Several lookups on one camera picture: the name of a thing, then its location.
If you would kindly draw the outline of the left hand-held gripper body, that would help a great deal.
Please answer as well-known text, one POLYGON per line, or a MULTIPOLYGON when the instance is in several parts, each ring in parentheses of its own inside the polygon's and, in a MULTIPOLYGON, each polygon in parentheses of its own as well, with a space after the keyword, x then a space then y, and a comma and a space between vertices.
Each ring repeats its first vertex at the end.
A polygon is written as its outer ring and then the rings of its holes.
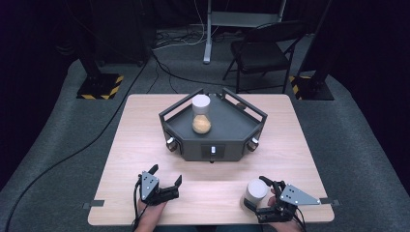
POLYGON ((148 206, 157 206, 179 197, 179 188, 174 185, 168 188, 160 188, 160 179, 143 171, 137 181, 139 197, 148 206))

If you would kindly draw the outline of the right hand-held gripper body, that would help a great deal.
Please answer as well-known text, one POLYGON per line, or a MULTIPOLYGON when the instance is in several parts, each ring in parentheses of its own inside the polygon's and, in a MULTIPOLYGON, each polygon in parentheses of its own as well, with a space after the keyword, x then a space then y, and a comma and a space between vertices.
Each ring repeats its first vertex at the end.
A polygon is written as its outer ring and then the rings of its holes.
POLYGON ((317 198, 290 185, 284 181, 273 181, 277 203, 268 208, 257 208, 255 212, 259 223, 286 222, 296 218, 296 211, 300 206, 320 205, 317 198))

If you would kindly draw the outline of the glass jar with white lid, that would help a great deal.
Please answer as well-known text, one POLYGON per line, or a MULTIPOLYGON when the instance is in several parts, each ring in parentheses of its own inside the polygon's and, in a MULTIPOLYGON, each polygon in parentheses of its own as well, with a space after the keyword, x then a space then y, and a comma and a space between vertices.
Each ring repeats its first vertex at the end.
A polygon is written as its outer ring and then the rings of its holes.
POLYGON ((241 208, 245 211, 249 210, 245 205, 245 200, 248 200, 250 203, 258 207, 267 194, 268 186, 262 180, 250 180, 240 200, 241 208))
POLYGON ((209 119, 211 100, 206 95, 196 95, 192 98, 191 108, 193 111, 192 129, 199 134, 210 131, 212 124, 209 119))

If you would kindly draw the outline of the black hexagonal tray device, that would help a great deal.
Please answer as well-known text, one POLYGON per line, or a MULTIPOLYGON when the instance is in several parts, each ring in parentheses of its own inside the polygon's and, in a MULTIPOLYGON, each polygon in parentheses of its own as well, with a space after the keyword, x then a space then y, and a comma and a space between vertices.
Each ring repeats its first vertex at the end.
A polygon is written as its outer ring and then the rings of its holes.
POLYGON ((186 161, 237 161, 250 152, 247 143, 253 138, 259 140, 267 114, 228 89, 220 94, 210 94, 209 119, 212 127, 205 134, 192 129, 192 98, 203 95, 201 89, 170 105, 159 114, 165 142, 174 137, 178 143, 176 151, 186 161), (237 103, 246 105, 246 109, 237 103), (217 153, 211 155, 211 146, 217 153))

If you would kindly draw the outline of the person's right hand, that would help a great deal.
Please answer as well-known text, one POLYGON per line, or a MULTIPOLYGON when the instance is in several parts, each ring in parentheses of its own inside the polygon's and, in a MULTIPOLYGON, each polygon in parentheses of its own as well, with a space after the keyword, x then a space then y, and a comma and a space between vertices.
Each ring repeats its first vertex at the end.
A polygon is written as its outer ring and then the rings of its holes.
MULTIPOLYGON (((273 196, 269 198, 267 203, 270 207, 274 206, 277 203, 276 192, 272 188, 271 193, 273 194, 273 196)), ((269 222, 268 224, 274 227, 277 232, 303 232, 303 229, 299 225, 299 223, 293 219, 286 222, 269 222)))

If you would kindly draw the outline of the person's left hand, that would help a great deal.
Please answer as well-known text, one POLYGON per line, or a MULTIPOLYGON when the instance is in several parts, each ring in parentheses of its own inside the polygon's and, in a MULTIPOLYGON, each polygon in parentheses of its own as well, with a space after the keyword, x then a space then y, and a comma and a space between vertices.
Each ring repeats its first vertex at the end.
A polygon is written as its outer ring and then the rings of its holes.
POLYGON ((157 206, 147 206, 139 200, 137 202, 139 221, 133 232, 154 232, 165 206, 166 202, 157 206))

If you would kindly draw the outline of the black stand with striped base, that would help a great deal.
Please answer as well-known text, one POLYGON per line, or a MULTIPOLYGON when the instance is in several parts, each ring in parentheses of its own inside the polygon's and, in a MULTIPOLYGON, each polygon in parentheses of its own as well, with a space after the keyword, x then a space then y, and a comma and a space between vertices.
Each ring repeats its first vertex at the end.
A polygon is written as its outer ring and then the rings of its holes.
POLYGON ((77 91, 77 97, 85 100, 113 99, 124 77, 118 73, 101 72, 83 37, 77 34, 75 39, 79 60, 86 71, 86 78, 77 91))
POLYGON ((307 54, 296 75, 289 77, 292 91, 299 101, 333 101, 334 97, 326 84, 330 72, 330 62, 313 66, 311 50, 307 54))

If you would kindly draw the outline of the black folding chair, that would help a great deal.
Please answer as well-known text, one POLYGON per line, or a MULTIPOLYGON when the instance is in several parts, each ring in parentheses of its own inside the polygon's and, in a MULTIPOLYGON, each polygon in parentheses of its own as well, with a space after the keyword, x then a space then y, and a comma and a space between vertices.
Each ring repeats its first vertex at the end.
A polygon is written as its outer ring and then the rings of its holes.
POLYGON ((230 45, 233 56, 223 80, 229 73, 236 73, 235 92, 240 93, 242 74, 257 74, 285 71, 284 93, 294 56, 296 44, 305 36, 308 25, 301 20, 266 23, 249 30, 240 41, 230 45))

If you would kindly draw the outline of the black equipment cabinet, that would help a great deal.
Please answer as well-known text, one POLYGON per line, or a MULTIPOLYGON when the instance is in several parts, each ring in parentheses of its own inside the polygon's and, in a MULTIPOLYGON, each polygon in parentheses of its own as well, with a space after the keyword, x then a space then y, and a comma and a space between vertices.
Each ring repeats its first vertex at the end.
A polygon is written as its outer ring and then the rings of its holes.
POLYGON ((144 65, 156 36, 152 0, 92 0, 91 7, 96 59, 144 65))

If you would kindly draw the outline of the grey table edge bracket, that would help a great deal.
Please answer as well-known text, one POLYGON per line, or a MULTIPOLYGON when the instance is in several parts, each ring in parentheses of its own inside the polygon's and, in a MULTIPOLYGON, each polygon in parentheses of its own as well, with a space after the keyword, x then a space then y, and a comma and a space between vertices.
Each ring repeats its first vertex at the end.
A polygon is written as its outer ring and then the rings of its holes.
POLYGON ((332 207, 336 207, 340 205, 340 202, 337 199, 334 199, 331 197, 320 198, 319 201, 321 204, 329 204, 332 207))
POLYGON ((82 209, 90 210, 93 207, 103 207, 104 200, 92 200, 90 202, 85 202, 82 205, 82 209))

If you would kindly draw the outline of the white metal desk frame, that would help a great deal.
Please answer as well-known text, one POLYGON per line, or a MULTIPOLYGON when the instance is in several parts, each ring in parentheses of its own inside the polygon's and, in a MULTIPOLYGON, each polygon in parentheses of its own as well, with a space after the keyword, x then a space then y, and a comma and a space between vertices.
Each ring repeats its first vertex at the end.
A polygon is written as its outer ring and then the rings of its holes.
POLYGON ((213 11, 212 1, 213 0, 207 0, 206 43, 203 56, 203 63, 205 65, 211 62, 213 26, 251 28, 266 23, 281 22, 287 3, 287 0, 280 0, 277 14, 255 14, 213 11))

